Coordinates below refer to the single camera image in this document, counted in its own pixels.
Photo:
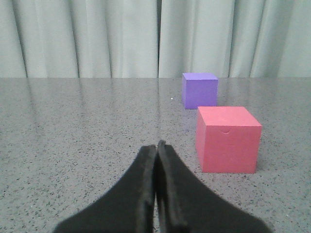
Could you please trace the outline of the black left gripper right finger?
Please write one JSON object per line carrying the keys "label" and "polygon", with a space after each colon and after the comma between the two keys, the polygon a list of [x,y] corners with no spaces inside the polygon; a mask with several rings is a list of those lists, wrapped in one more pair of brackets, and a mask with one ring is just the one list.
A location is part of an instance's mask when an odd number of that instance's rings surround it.
{"label": "black left gripper right finger", "polygon": [[259,218],[206,187],[161,140],[156,158],[156,197],[163,233],[269,233]]}

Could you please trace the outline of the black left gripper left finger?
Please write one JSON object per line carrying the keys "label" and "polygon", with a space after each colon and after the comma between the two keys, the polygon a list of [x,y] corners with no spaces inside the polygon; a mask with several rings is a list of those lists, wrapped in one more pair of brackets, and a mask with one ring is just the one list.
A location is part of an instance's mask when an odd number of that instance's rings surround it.
{"label": "black left gripper left finger", "polygon": [[120,180],[96,202],[59,223],[56,233],[151,233],[155,145],[140,148]]}

